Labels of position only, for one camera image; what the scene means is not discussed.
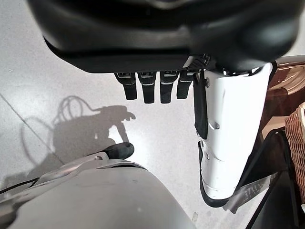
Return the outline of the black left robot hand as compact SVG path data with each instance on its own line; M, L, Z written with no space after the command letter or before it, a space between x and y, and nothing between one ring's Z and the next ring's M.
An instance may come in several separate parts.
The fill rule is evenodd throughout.
M286 54L302 0L29 0L48 48L89 73L250 76Z

